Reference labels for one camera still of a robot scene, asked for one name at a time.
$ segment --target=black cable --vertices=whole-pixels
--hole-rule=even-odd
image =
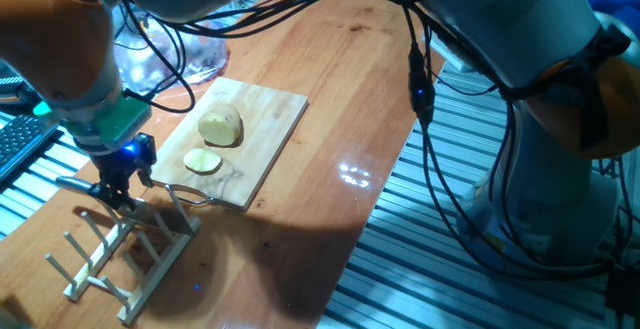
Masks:
[[[509,128],[509,135],[510,135],[510,141],[509,141],[509,151],[507,153],[507,160],[506,160],[506,164],[505,164],[505,172],[503,173],[503,181],[502,181],[502,193],[501,193],[501,200],[502,200],[502,214],[504,217],[504,221],[507,227],[507,232],[510,233],[510,238],[511,241],[513,242],[513,244],[518,247],[530,260],[532,260],[534,263],[547,267],[551,270],[559,270],[559,271],[568,271],[568,270],[593,270],[594,267],[600,266],[600,268],[602,270],[607,269],[608,267],[610,267],[609,263],[611,258],[607,258],[605,260],[602,260],[600,262],[597,263],[593,263],[593,264],[587,264],[587,265],[562,265],[562,266],[552,266],[549,265],[548,263],[545,263],[544,261],[540,260],[535,252],[533,252],[532,250],[530,250],[529,248],[527,248],[524,243],[522,242],[522,240],[520,240],[520,236],[518,235],[518,233],[516,232],[514,226],[513,226],[513,222],[511,221],[511,215],[509,213],[508,210],[508,205],[507,205],[507,189],[508,189],[508,183],[509,183],[509,178],[511,176],[511,170],[512,170],[512,159],[513,159],[513,153],[515,151],[515,143],[517,140],[517,131],[516,131],[516,121],[515,121],[515,111],[513,109],[513,104],[510,103],[509,101],[507,102],[507,128]],[[500,153],[500,157],[498,157],[496,160],[500,161],[501,160],[501,156],[503,155],[503,153]]]
[[[169,31],[169,28],[167,28],[167,26],[164,25],[163,23],[158,22],[158,24],[164,30],[166,35],[169,36],[169,39],[171,40],[171,44],[173,45],[173,49],[176,52],[176,58],[177,58],[176,67],[177,67],[178,73],[181,76],[184,76],[184,71],[185,71],[185,69],[187,67],[187,52],[186,52],[186,48],[185,48],[185,45],[184,45],[184,41],[182,40],[182,35],[180,34],[179,31],[177,31],[175,29],[173,30],[175,35],[176,35],[176,37],[178,38],[178,43],[179,44],[177,44],[175,39],[173,39],[173,35]],[[177,82],[178,82],[178,78],[175,75],[173,75],[173,74],[168,75],[166,78],[164,78],[160,82],[158,82],[155,85],[155,87],[153,89],[151,89],[145,96],[148,99],[153,99],[153,97],[155,97],[157,94],[159,94],[162,91],[172,87]]]
[[[509,257],[508,255],[506,255],[505,253],[503,253],[501,250],[499,250],[498,248],[496,248],[494,246],[493,243],[491,243],[484,235],[483,233],[480,231],[480,229],[478,229],[475,224],[473,223],[473,221],[471,221],[471,218],[469,218],[469,216],[467,215],[467,213],[460,207],[460,204],[458,203],[457,199],[455,198],[455,196],[453,195],[453,192],[451,191],[451,189],[449,188],[449,186],[446,183],[446,179],[444,178],[444,175],[442,174],[442,171],[440,170],[440,166],[438,164],[437,158],[435,156],[435,151],[433,149],[433,144],[431,143],[431,139],[429,138],[429,134],[426,131],[426,127],[422,126],[422,135],[423,135],[423,148],[425,153],[423,154],[423,170],[424,170],[424,175],[425,175],[425,179],[426,179],[426,184],[427,184],[427,189],[429,190],[429,194],[431,195],[436,210],[438,211],[438,213],[440,214],[440,216],[442,217],[442,220],[444,221],[445,225],[447,226],[447,228],[449,229],[449,231],[451,232],[451,234],[453,235],[454,239],[456,239],[458,241],[458,243],[460,243],[460,245],[462,246],[462,248],[467,252],[467,254],[469,254],[469,256],[471,256],[476,262],[478,262],[478,264],[480,264],[481,266],[483,266],[486,269],[489,269],[492,272],[495,272],[497,274],[500,275],[504,275],[507,277],[511,277],[511,278],[515,278],[515,279],[522,279],[522,280],[529,280],[529,281],[566,281],[566,280],[577,280],[577,279],[586,279],[586,278],[591,278],[591,277],[596,277],[599,275],[604,274],[603,270],[597,270],[597,271],[593,271],[593,272],[583,272],[583,273],[576,273],[576,274],[568,274],[568,273],[563,273],[563,272],[557,272],[557,273],[553,273],[553,272],[549,272],[547,270],[542,270],[540,268],[537,267],[533,267],[530,266],[528,264],[522,263],[517,261],[516,259],[513,259],[511,257]],[[508,262],[511,262],[515,265],[518,265],[522,268],[528,269],[532,272],[536,272],[541,274],[541,276],[525,276],[525,275],[518,275],[518,274],[513,274],[513,273],[509,273],[509,272],[505,272],[502,270],[499,270],[497,268],[491,267],[488,264],[486,264],[485,262],[483,262],[467,245],[466,243],[460,239],[459,235],[455,232],[455,229],[453,228],[453,226],[449,223],[448,218],[446,217],[446,214],[444,212],[444,210],[442,209],[442,206],[440,205],[436,194],[435,194],[435,190],[433,189],[433,185],[431,184],[431,178],[429,176],[429,167],[428,167],[428,157],[431,158],[431,162],[433,164],[433,168],[434,171],[436,172],[436,175],[438,176],[440,182],[442,183],[442,186],[445,188],[445,192],[447,193],[447,195],[449,196],[449,199],[451,200],[451,202],[454,204],[454,206],[456,207],[456,210],[458,211],[459,215],[461,215],[463,217],[463,219],[465,220],[465,222],[469,225],[469,227],[471,229],[473,229],[474,234],[481,238],[482,241],[489,246],[496,254],[498,254],[500,257],[502,257],[503,259],[505,259]]]
[[[402,11],[404,11],[404,16],[407,20],[407,25],[409,26],[409,34],[411,35],[411,43],[417,44],[418,39],[416,39],[416,31],[413,27],[413,21],[411,20],[411,14],[409,13],[409,9],[406,6],[402,6]]]
[[[439,82],[441,82],[442,84],[444,84],[445,86],[447,86],[449,89],[460,93],[462,95],[466,95],[466,96],[481,96],[481,95],[485,95],[485,94],[489,94],[493,91],[495,91],[498,86],[496,84],[492,85],[491,87],[489,87],[489,89],[485,90],[485,91],[481,91],[481,92],[477,92],[477,93],[469,93],[463,90],[460,90],[456,87],[454,87],[453,85],[447,83],[446,81],[442,80],[436,73],[433,73],[433,75],[438,79]]]
[[[129,2],[127,1],[123,1],[123,4],[125,6],[125,9],[127,10],[127,13],[129,14],[129,16],[131,16],[132,18],[135,18],[135,15],[133,14],[133,11],[131,10],[131,6],[129,4]],[[184,85],[185,90],[187,91],[187,93],[189,94],[189,99],[190,99],[190,104],[187,108],[184,109],[175,109],[175,108],[169,108],[166,107],[164,105],[155,103],[153,101],[151,101],[150,99],[143,97],[142,95],[132,92],[131,90],[127,89],[125,90],[125,95],[138,99],[140,101],[143,101],[145,103],[147,103],[150,106],[153,106],[155,108],[158,108],[160,110],[164,110],[167,111],[169,113],[175,113],[175,114],[184,114],[184,113],[188,113],[191,110],[193,110],[193,108],[196,105],[196,97],[193,94],[193,90],[191,89],[191,86],[189,86],[189,83],[187,83],[184,78],[182,77],[182,75],[180,75],[180,73],[178,73],[178,71],[176,70],[176,68],[174,68],[171,63],[169,63],[169,61],[167,60],[167,58],[164,57],[164,55],[162,55],[162,53],[160,52],[160,50],[158,50],[158,48],[156,48],[155,45],[153,45],[153,43],[151,42],[151,39],[149,39],[149,37],[147,36],[147,34],[144,32],[144,30],[140,27],[140,23],[138,23],[138,21],[134,21],[134,25],[136,26],[136,29],[138,30],[138,32],[140,33],[140,35],[142,36],[142,39],[147,43],[147,45],[149,45],[149,47],[151,48],[151,50],[153,50],[153,52],[158,56],[158,58],[160,59],[160,61],[162,61],[162,63],[164,65],[167,66],[167,68],[171,71],[171,73],[173,75],[176,76],[176,78],[178,78],[178,80],[180,81],[180,83],[182,83],[182,85]]]
[[[631,210],[629,210],[629,209],[627,209],[627,208],[625,208],[623,206],[618,206],[618,209],[621,210],[623,213],[626,213],[627,215],[631,215],[631,218],[633,220],[635,220],[636,223],[640,224],[640,218],[638,218],[635,214],[633,214],[631,212]]]
[[[627,213],[627,237],[625,239],[624,247],[622,247],[622,250],[620,251],[620,254],[619,254],[621,256],[624,250],[629,247],[629,244],[631,243],[631,238],[633,237],[633,218],[632,218],[633,214],[631,213],[632,207],[631,207],[631,202],[629,200],[629,193],[627,192],[627,182],[625,178],[624,164],[622,162],[622,157],[618,157],[617,161],[618,161],[618,168],[620,170],[620,186],[622,187],[622,198],[624,200],[624,205],[629,210]]]
[[[128,49],[128,50],[145,50],[145,49],[147,49],[149,47],[148,45],[146,45],[146,46],[144,46],[142,48],[132,48],[132,47],[126,46],[124,44],[120,44],[120,43],[113,43],[113,45],[118,46],[120,48]]]

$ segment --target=cable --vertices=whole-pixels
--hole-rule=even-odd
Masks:
[[[127,11],[127,13],[129,14],[130,17],[135,18],[133,11],[131,10],[131,6],[129,4],[129,2],[127,1],[123,1],[123,4],[125,6],[125,9]],[[153,106],[155,108],[158,108],[160,110],[164,110],[166,112],[169,113],[175,113],[175,114],[184,114],[184,113],[188,113],[191,110],[193,110],[193,108],[196,105],[196,97],[193,94],[193,90],[191,89],[191,86],[189,86],[189,83],[186,82],[186,80],[184,80],[184,78],[182,77],[182,75],[176,70],[176,68],[174,68],[171,63],[169,63],[169,61],[167,60],[167,58],[164,57],[164,55],[162,55],[162,53],[160,52],[160,50],[158,50],[158,48],[156,48],[156,46],[151,42],[151,40],[149,39],[149,37],[147,36],[147,34],[144,32],[144,30],[140,27],[140,23],[138,23],[137,20],[134,21],[133,23],[136,27],[136,29],[138,30],[138,32],[140,33],[140,35],[142,36],[142,39],[147,43],[147,45],[151,48],[151,50],[153,50],[153,52],[158,56],[158,58],[160,59],[160,61],[162,61],[162,63],[164,65],[166,65],[166,67],[171,71],[171,73],[173,75],[175,75],[176,78],[178,78],[178,80],[180,81],[180,83],[182,83],[182,85],[184,85],[185,90],[187,91],[187,93],[189,94],[189,100],[190,100],[190,104],[187,108],[185,109],[174,109],[174,108],[169,108],[166,107],[164,105],[155,103],[153,101],[151,101],[149,98],[143,97],[142,95],[132,92],[131,90],[127,89],[125,90],[125,95],[138,99],[140,101],[143,101],[147,104],[149,104],[150,106]]]
[[[498,89],[498,85],[494,84],[491,87],[489,87],[489,89],[485,90],[485,91],[481,91],[481,92],[477,92],[477,93],[469,93],[469,92],[465,92],[462,91],[456,87],[454,87],[453,85],[447,83],[446,81],[442,80],[436,73],[433,73],[433,75],[438,79],[439,82],[441,82],[442,84],[444,84],[445,86],[447,86],[449,89],[460,93],[462,95],[466,95],[466,96],[481,96],[481,95],[485,95],[485,94],[489,94],[493,91],[495,91],[496,89]]]
[[[132,47],[120,44],[120,43],[113,43],[113,45],[119,46],[120,48],[129,49],[129,50],[145,50],[145,49],[147,49],[149,47],[148,45],[146,45],[146,46],[144,46],[142,48],[132,48]]]
[[[171,32],[169,31],[169,29],[167,28],[166,25],[164,25],[163,23],[158,22],[158,24],[160,25],[160,27],[165,31],[165,33],[169,36],[169,39],[171,40],[171,43],[173,44],[173,48],[176,52],[176,57],[177,57],[177,64],[176,67],[178,68],[178,73],[183,76],[184,75],[184,71],[187,67],[187,52],[186,52],[186,48],[184,45],[184,41],[182,40],[182,35],[180,34],[180,32],[178,32],[177,30],[173,30],[176,37],[178,38],[178,44],[176,44],[176,41],[173,39],[173,35],[171,34]],[[161,92],[163,92],[164,90],[170,88],[171,86],[173,86],[175,83],[178,82],[178,78],[171,74],[169,76],[167,76],[166,78],[164,78],[163,80],[161,80],[160,82],[158,82],[155,87],[153,89],[151,89],[145,96],[149,99],[153,99],[153,97]]]
[[[495,272],[497,274],[504,275],[504,276],[511,277],[511,278],[515,278],[515,279],[522,279],[522,280],[529,280],[529,281],[566,281],[566,280],[575,280],[575,279],[585,279],[585,278],[599,276],[599,275],[604,273],[603,271],[594,271],[593,273],[585,272],[585,273],[571,274],[571,275],[566,274],[566,273],[561,273],[561,272],[560,273],[550,273],[548,271],[543,271],[540,268],[536,268],[536,267],[521,263],[521,262],[517,261],[516,259],[513,259],[513,258],[509,257],[508,255],[506,255],[505,253],[503,253],[499,249],[497,249],[493,245],[493,243],[491,243],[483,235],[483,233],[475,226],[473,221],[471,221],[471,218],[469,218],[467,213],[460,207],[460,204],[457,202],[457,199],[455,198],[455,196],[453,196],[453,193],[451,192],[451,189],[447,185],[446,180],[444,179],[444,175],[442,174],[442,171],[440,170],[440,166],[438,164],[437,158],[435,156],[435,151],[433,149],[433,144],[431,143],[431,139],[430,139],[429,134],[426,131],[426,129],[427,129],[426,127],[422,126],[423,146],[424,146],[424,151],[425,151],[424,155],[423,155],[423,170],[424,170],[424,175],[425,175],[425,179],[426,179],[426,183],[427,183],[427,189],[429,190],[431,198],[434,201],[436,210],[438,211],[438,213],[442,217],[442,220],[444,221],[445,225],[447,226],[447,228],[449,229],[449,231],[453,235],[454,239],[456,239],[458,241],[458,243],[460,243],[460,245],[467,252],[467,254],[469,254],[476,262],[478,262],[478,264],[480,264],[481,266],[483,266],[483,267],[485,267],[485,268],[489,269],[490,271]],[[465,220],[465,222],[467,222],[469,227],[473,229],[474,234],[477,237],[481,238],[482,241],[487,246],[489,246],[496,254],[498,254],[500,257],[502,257],[506,261],[511,262],[513,264],[516,264],[516,265],[518,265],[520,267],[523,267],[525,269],[531,270],[533,272],[537,272],[537,273],[542,274],[544,276],[518,275],[518,274],[505,272],[505,271],[496,269],[494,267],[491,267],[488,264],[486,264],[485,262],[483,262],[466,245],[466,243],[463,240],[460,239],[459,235],[455,232],[455,229],[450,224],[448,218],[446,217],[446,214],[445,214],[444,210],[442,209],[442,206],[440,205],[440,203],[439,203],[439,201],[438,201],[438,199],[436,197],[435,190],[433,189],[433,185],[431,184],[431,178],[429,176],[428,157],[431,158],[431,162],[433,164],[434,171],[436,172],[436,175],[438,176],[440,182],[442,183],[443,187],[445,188],[445,191],[447,192],[447,195],[449,196],[449,199],[451,199],[451,202],[454,204],[454,206],[458,210],[459,215],[461,215],[463,217],[463,219]]]
[[[413,25],[411,23],[410,17],[407,15],[408,17],[408,26],[410,28],[411,31],[413,31]],[[421,86],[421,82],[422,80],[419,77],[419,71],[421,69],[419,69],[420,67],[422,67],[423,64],[420,64],[420,67],[418,68],[414,68],[414,62],[415,62],[415,55],[417,55],[414,50],[416,47],[416,43],[412,43],[412,49],[411,49],[411,54],[409,55],[409,64],[410,64],[410,85],[409,88],[410,90],[414,91],[414,89],[417,91],[418,94],[421,94],[423,90],[422,86]],[[587,277],[593,277],[593,276],[598,276],[603,274],[606,270],[608,269],[606,268],[604,265],[591,265],[591,266],[580,266],[578,268],[563,268],[562,271],[560,271],[558,268],[555,267],[548,267],[548,266],[543,266],[543,267],[535,267],[532,266],[530,264],[525,264],[522,263],[514,258],[509,257],[508,255],[506,255],[505,253],[503,253],[501,250],[497,249],[493,243],[491,243],[484,235],[483,233],[475,226],[475,224],[471,221],[471,219],[469,218],[469,216],[467,215],[467,213],[462,209],[462,207],[460,206],[460,203],[457,201],[455,195],[453,194],[453,192],[451,191],[451,189],[449,188],[444,175],[442,174],[440,167],[438,165],[437,159],[435,157],[435,152],[433,150],[433,147],[431,145],[431,140],[429,138],[429,133],[427,131],[427,126],[428,126],[428,122],[430,122],[429,120],[425,120],[425,118],[422,117],[422,115],[425,115],[426,112],[424,112],[423,110],[425,109],[423,108],[416,108],[416,105],[420,105],[422,104],[423,106],[425,105],[429,105],[430,103],[428,101],[424,101],[424,98],[422,98],[422,101],[420,101],[420,99],[416,99],[414,98],[414,95],[412,94],[412,106],[414,108],[414,110],[416,111],[416,113],[418,114],[418,118],[422,127],[422,134],[423,134],[423,148],[424,148],[424,154],[423,154],[423,169],[425,171],[425,180],[427,182],[427,189],[429,190],[429,193],[431,194],[433,200],[434,200],[434,204],[436,205],[437,210],[440,212],[441,216],[443,216],[443,221],[445,221],[446,223],[448,223],[448,220],[446,218],[446,216],[444,215],[444,211],[442,210],[442,207],[440,206],[437,197],[435,196],[435,191],[433,189],[433,186],[431,185],[431,179],[429,177],[429,172],[428,172],[428,154],[431,155],[431,161],[433,162],[434,165],[434,169],[436,174],[438,175],[438,178],[442,184],[442,186],[445,189],[446,194],[449,196],[449,199],[451,200],[451,202],[453,203],[454,207],[456,208],[456,210],[458,211],[458,214],[463,217],[463,219],[465,220],[465,222],[469,225],[469,227],[471,227],[474,231],[474,234],[476,234],[477,237],[481,238],[482,241],[485,243],[485,245],[489,246],[489,248],[491,248],[496,254],[498,254],[500,257],[502,257],[503,259],[505,259],[508,262],[511,262],[513,264],[516,264],[524,269],[530,270],[534,273],[539,273],[542,274],[542,276],[537,276],[537,277],[531,277],[531,276],[522,276],[522,275],[514,275],[511,273],[506,273],[503,272],[501,270],[497,270],[496,268],[492,268],[488,265],[486,265],[486,263],[483,263],[481,260],[479,260],[479,258],[477,258],[477,256],[475,255],[475,253],[472,253],[472,251],[466,246],[466,243],[464,243],[464,241],[462,241],[459,236],[457,235],[457,233],[455,233],[453,231],[453,228],[448,225],[448,228],[450,231],[452,231],[452,235],[454,235],[454,237],[456,237],[456,239],[458,240],[458,242],[460,243],[460,245],[469,253],[469,255],[471,255],[476,261],[478,261],[481,265],[483,265],[484,267],[491,269],[499,274],[502,275],[507,275],[507,276],[511,276],[511,277],[515,277],[518,279],[529,279],[529,280],[549,280],[549,279],[554,279],[554,280],[570,280],[570,279],[579,279],[579,278],[587,278]],[[583,273],[572,273],[572,274],[568,274],[566,273],[566,271],[569,270],[583,270]]]
[[[618,157],[617,161],[618,161],[618,168],[620,169],[620,186],[622,187],[622,198],[624,200],[625,206],[629,210],[627,213],[627,237],[625,239],[624,247],[622,247],[622,250],[620,250],[620,253],[619,253],[619,257],[620,257],[622,256],[622,253],[624,252],[624,250],[626,250],[629,247],[629,244],[631,243],[631,238],[633,237],[633,219],[632,219],[633,214],[631,213],[632,207],[631,207],[631,202],[629,200],[629,193],[627,192],[627,183],[625,179],[624,164],[622,163],[622,157]]]

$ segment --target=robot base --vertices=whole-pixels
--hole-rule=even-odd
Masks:
[[[611,228],[614,223],[618,204],[618,188],[614,180],[591,173],[591,183],[583,200],[572,206],[539,208],[536,210],[541,217],[554,218],[554,223],[544,227],[527,228],[527,223],[518,221],[515,216],[511,221],[523,244],[544,258],[550,266],[589,265],[594,262],[598,253],[598,246],[603,240],[613,235]],[[473,225],[494,247],[507,256],[544,270],[544,267],[533,262],[506,235],[507,231],[502,220],[501,200],[502,179],[496,175],[494,182],[494,201],[489,201],[489,185],[487,180],[474,186],[461,203]],[[516,195],[508,197],[510,213],[518,212],[518,206],[527,206],[531,212],[532,205]],[[513,264],[491,249],[477,232],[468,225],[464,218],[457,218],[460,239],[485,264],[501,271],[515,275],[532,276],[536,273]]]

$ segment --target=potato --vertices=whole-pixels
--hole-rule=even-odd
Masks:
[[[222,166],[222,157],[211,149],[191,149],[182,161],[187,169],[201,175],[213,174]]]
[[[216,104],[203,115],[198,123],[198,131],[207,142],[229,146],[238,139],[242,130],[238,109],[231,104]]]

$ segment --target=table surface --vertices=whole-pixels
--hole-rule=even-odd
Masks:
[[[247,214],[190,209],[202,227],[133,327],[315,325],[415,121],[409,43],[401,9],[385,0],[322,0],[261,34],[229,41],[224,76],[306,95],[310,105]],[[441,65],[434,55],[434,70]],[[196,86],[197,97],[209,85]],[[181,89],[158,100],[188,104]],[[182,118],[154,109],[142,131],[160,146]],[[95,181],[97,171],[88,164],[77,176]],[[137,179],[131,194],[169,201]],[[60,191],[0,242],[0,302],[35,328],[122,328],[113,296],[90,288],[69,302],[67,283],[43,258],[51,253],[68,271],[80,268],[82,258],[62,234],[70,231],[87,251],[99,244],[83,210],[103,232],[111,227],[93,199]],[[125,289],[136,285],[119,257],[101,274]]]

